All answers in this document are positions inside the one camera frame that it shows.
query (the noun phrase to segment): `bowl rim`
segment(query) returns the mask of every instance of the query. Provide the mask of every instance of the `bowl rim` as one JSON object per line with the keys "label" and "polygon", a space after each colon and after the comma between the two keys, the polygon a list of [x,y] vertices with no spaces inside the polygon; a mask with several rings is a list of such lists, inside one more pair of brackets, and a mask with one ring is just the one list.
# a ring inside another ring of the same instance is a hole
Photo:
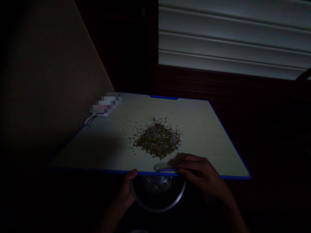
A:
{"label": "bowl rim", "polygon": [[184,190],[185,190],[185,187],[186,187],[186,180],[184,180],[184,184],[182,186],[182,189],[181,189],[181,192],[179,193],[179,195],[177,196],[177,198],[174,200],[174,202],[172,204],[170,204],[169,206],[165,207],[165,208],[162,208],[162,209],[152,209],[148,206],[146,206],[144,203],[142,203],[142,201],[138,198],[138,196],[136,195],[136,192],[135,192],[135,189],[134,189],[134,185],[133,185],[133,180],[131,181],[131,191],[132,191],[132,194],[135,198],[135,200],[137,201],[137,203],[145,210],[148,210],[150,212],[153,212],[153,213],[161,213],[161,212],[165,212],[167,210],[169,210],[170,208],[172,208],[174,205],[176,205],[177,202],[179,202],[181,196],[183,195],[184,193]]}

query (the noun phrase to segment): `blue table edge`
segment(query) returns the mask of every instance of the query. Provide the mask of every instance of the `blue table edge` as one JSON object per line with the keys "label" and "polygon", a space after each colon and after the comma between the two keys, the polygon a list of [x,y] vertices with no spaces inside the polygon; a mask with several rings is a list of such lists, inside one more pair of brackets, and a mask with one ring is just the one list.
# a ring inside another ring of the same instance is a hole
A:
{"label": "blue table edge", "polygon": [[[151,98],[170,99],[170,100],[191,99],[191,98],[178,98],[178,97],[168,97],[168,96],[159,96],[159,95],[149,95],[149,96],[150,96]],[[238,153],[238,155],[239,155],[241,161],[243,162],[243,165],[245,166],[245,168],[246,168],[246,170],[247,170],[247,172],[248,172],[248,176],[227,176],[227,175],[222,175],[221,177],[222,177],[223,179],[239,179],[239,180],[249,180],[249,179],[251,179],[251,178],[252,178],[252,175],[251,175],[251,173],[250,173],[248,167],[246,166],[246,164],[245,164],[244,160],[242,159],[240,153],[238,152],[238,150],[237,150],[235,144],[233,143],[233,141],[232,141],[231,137],[229,136],[228,132],[226,131],[226,129],[225,129],[223,123],[221,122],[221,120],[219,119],[217,113],[215,112],[215,109],[213,108],[212,105],[211,105],[211,107],[212,107],[212,109],[213,109],[215,115],[217,116],[217,118],[218,118],[218,120],[219,120],[221,126],[223,127],[223,129],[225,130],[227,136],[229,137],[229,139],[230,139],[232,145],[234,146],[234,149],[237,151],[237,153]],[[80,129],[80,130],[79,130],[79,131],[78,131],[78,132],[77,132],[77,133],[76,133],[76,134],[75,134],[75,135],[74,135],[60,150],[59,150],[59,152],[62,151],[62,150],[68,145],[68,143],[69,143],[71,140],[73,140],[73,139],[80,133],[80,131],[81,131],[84,127],[85,127],[85,125],[82,126],[82,128],[81,128],[81,129]],[[50,168],[51,168],[52,170],[84,170],[84,171],[110,172],[110,173],[118,173],[118,174],[125,174],[125,173],[128,172],[128,171],[120,171],[120,170],[102,170],[102,169],[59,168],[59,167],[50,167]],[[177,174],[177,173],[167,173],[167,172],[138,172],[138,175],[180,176],[180,174]]]}

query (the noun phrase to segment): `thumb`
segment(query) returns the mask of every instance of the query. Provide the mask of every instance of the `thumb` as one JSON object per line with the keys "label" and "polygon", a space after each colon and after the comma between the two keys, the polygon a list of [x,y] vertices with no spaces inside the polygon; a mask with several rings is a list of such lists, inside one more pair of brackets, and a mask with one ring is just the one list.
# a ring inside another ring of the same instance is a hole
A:
{"label": "thumb", "polygon": [[137,169],[133,169],[125,175],[125,180],[131,181],[132,179],[137,177],[137,175],[138,175]]}
{"label": "thumb", "polygon": [[179,169],[178,172],[182,174],[188,181],[195,184],[196,186],[199,186],[200,178],[195,176],[192,172],[186,169]]}

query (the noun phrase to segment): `right hand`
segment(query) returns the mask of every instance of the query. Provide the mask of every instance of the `right hand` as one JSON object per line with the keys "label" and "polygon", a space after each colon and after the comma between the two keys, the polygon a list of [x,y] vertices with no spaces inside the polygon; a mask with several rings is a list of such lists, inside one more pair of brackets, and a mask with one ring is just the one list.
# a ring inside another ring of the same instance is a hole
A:
{"label": "right hand", "polygon": [[187,154],[177,167],[180,174],[201,188],[204,193],[223,201],[231,199],[230,189],[207,158]]}

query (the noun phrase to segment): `tabletop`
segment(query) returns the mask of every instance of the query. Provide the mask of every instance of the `tabletop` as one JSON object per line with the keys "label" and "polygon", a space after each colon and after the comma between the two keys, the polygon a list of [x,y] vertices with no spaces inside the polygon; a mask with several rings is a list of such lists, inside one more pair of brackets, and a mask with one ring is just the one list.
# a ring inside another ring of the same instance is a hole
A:
{"label": "tabletop", "polygon": [[[122,99],[108,118],[96,117],[84,126],[51,166],[118,173],[136,168],[140,175],[157,175],[155,167],[172,166],[190,153],[206,157],[223,178],[250,179],[248,168],[208,101],[129,93],[122,93]],[[146,128],[153,118],[180,132],[180,147],[162,160],[133,147],[136,128]]]}

